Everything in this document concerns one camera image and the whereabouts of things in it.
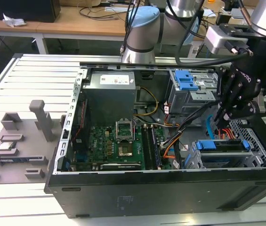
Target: floor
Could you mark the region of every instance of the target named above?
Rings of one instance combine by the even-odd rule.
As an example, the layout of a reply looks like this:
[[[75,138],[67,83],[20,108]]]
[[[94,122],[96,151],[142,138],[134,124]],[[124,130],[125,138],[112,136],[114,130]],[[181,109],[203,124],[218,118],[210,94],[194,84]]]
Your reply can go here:
[[[15,53],[38,54],[35,45],[32,45],[31,38],[2,37],[4,42]],[[78,55],[119,55],[121,46],[120,41],[99,41],[99,40],[61,40],[63,48],[57,39],[46,39],[50,54],[78,54]],[[159,52],[160,46],[156,46],[155,54],[157,57],[174,57],[176,46],[163,46],[163,53]],[[182,48],[181,57],[187,57],[189,47]],[[203,53],[199,57],[205,58],[206,47],[202,49]],[[0,73],[12,58],[13,53],[1,43],[0,40]]]

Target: table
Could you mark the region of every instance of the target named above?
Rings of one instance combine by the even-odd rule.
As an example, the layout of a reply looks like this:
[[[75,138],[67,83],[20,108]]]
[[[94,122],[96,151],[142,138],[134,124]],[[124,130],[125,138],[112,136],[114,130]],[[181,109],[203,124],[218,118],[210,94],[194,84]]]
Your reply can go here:
[[[221,0],[216,0],[213,4],[204,3],[204,7],[210,8],[215,12],[218,12],[221,6],[224,6]],[[108,14],[111,14],[111,12],[103,10],[90,15],[103,16]],[[120,17],[125,19],[125,14],[120,14]],[[215,17],[209,18],[208,21],[214,23]],[[201,28],[199,34],[204,35],[205,29]],[[109,21],[92,20],[81,16],[76,7],[61,7],[60,15],[54,23],[28,21],[25,26],[12,28],[0,21],[0,36],[35,38],[40,54],[48,53],[45,38],[123,41],[124,35],[124,21],[120,19]]]
[[[181,60],[190,62],[203,59],[182,58]],[[28,108],[34,98],[43,99],[51,118],[59,119],[68,109],[79,62],[83,61],[120,62],[121,60],[118,56],[26,54],[12,58],[0,75],[0,120],[5,111],[18,112],[22,119],[35,119],[35,114]],[[169,57],[157,57],[156,62],[174,64],[175,60]],[[266,198],[243,212],[68,219],[53,195],[44,194],[44,185],[43,183],[0,185],[0,225],[36,226],[52,223],[67,226],[266,225]]]

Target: open computer tower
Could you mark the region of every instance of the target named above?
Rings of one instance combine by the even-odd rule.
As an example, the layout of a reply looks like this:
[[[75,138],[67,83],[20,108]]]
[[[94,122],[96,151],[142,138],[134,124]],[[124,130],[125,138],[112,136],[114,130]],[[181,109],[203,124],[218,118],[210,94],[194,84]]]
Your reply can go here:
[[[266,125],[259,117],[232,120],[231,132],[220,136],[211,105],[165,157],[176,126],[218,101],[218,71],[81,64],[48,180],[67,216],[245,210],[265,197]]]

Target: black computer case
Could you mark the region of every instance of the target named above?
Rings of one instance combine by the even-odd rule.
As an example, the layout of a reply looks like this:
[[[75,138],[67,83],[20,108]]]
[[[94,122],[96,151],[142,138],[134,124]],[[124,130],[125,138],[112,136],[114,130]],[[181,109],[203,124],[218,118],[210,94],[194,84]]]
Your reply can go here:
[[[11,18],[53,23],[61,10],[59,0],[0,0],[3,13]]]

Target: blue cable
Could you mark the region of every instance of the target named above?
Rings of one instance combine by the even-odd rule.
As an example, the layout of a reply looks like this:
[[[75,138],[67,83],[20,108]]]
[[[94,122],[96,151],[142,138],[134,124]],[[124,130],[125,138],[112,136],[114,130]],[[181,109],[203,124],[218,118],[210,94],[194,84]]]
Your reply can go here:
[[[213,132],[211,130],[211,127],[210,127],[210,119],[212,118],[212,114],[210,116],[208,116],[207,120],[206,120],[206,127],[207,127],[207,131],[208,131],[208,134],[210,136],[210,138],[212,140],[214,140],[214,135],[213,135]]]

